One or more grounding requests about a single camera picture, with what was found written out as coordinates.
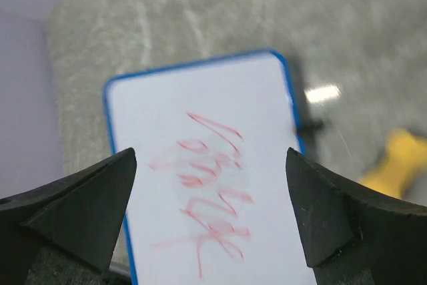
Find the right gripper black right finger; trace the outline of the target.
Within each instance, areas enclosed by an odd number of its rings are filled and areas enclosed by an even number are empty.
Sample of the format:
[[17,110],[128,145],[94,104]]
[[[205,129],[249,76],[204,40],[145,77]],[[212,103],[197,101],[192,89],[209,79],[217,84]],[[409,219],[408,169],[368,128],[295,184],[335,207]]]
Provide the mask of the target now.
[[286,176],[317,284],[426,283],[426,207],[375,192],[292,148]]

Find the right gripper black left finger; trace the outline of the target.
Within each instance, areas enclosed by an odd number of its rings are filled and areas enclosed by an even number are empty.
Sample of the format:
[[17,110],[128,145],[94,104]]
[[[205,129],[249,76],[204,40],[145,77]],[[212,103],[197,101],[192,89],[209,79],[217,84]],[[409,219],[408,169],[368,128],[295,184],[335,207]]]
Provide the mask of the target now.
[[136,169],[127,148],[1,199],[1,283],[103,284]]

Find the yellow whiteboard eraser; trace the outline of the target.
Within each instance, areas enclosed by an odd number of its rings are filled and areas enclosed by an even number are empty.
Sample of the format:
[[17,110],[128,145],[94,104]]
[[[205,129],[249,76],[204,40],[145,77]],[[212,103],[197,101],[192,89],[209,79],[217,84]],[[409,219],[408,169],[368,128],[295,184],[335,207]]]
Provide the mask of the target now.
[[426,137],[415,135],[407,129],[395,129],[386,138],[384,155],[359,179],[359,183],[401,200],[415,177],[424,171]]

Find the blue-framed whiteboard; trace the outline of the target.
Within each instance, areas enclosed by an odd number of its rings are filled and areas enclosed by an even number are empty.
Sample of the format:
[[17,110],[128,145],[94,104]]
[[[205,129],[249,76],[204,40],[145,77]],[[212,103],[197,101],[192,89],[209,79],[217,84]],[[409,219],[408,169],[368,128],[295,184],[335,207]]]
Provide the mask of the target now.
[[286,60],[265,49],[111,78],[113,153],[137,171],[124,220],[133,284],[314,284],[286,179],[304,150]]

